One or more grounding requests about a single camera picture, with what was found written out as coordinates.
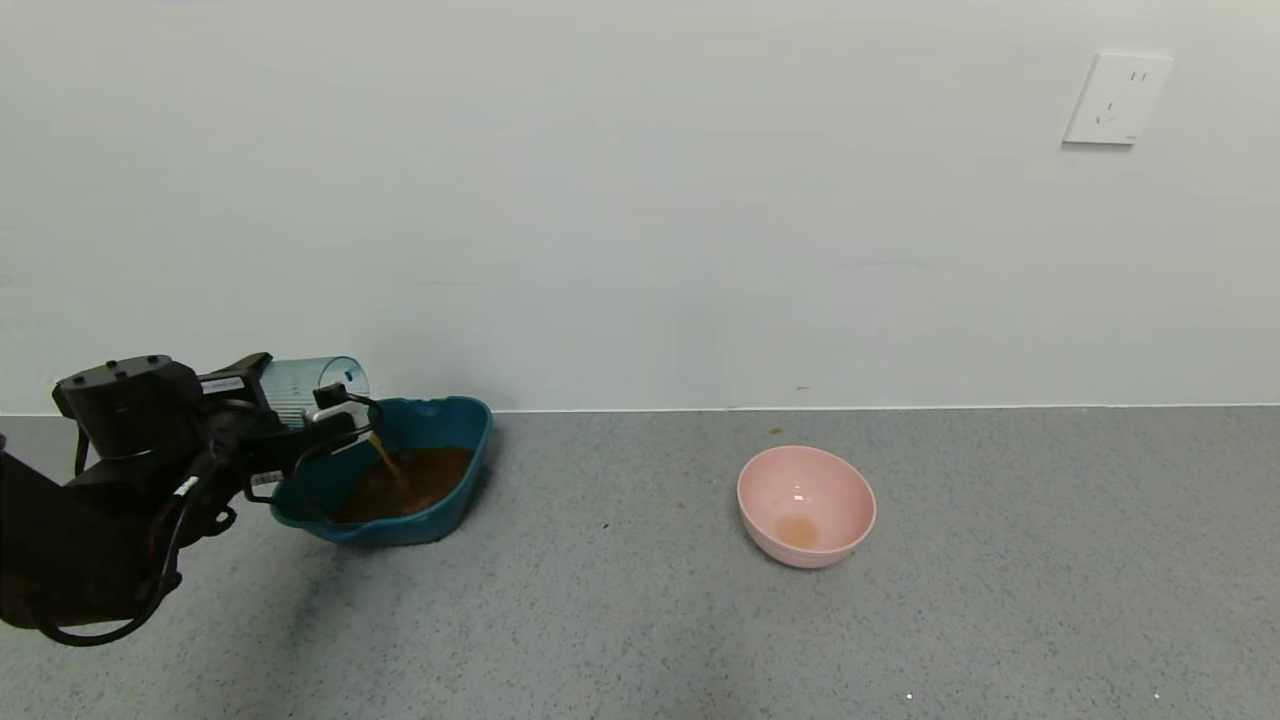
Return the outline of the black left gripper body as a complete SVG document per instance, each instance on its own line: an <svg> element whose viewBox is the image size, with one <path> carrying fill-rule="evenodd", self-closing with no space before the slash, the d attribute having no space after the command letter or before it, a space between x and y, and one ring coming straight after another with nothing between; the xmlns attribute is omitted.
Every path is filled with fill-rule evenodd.
<svg viewBox="0 0 1280 720"><path fill-rule="evenodd" d="M251 354L200 377L204 397L198 414L206 430L287 430L262 388L262 377L271 361L270 354Z"/></svg>

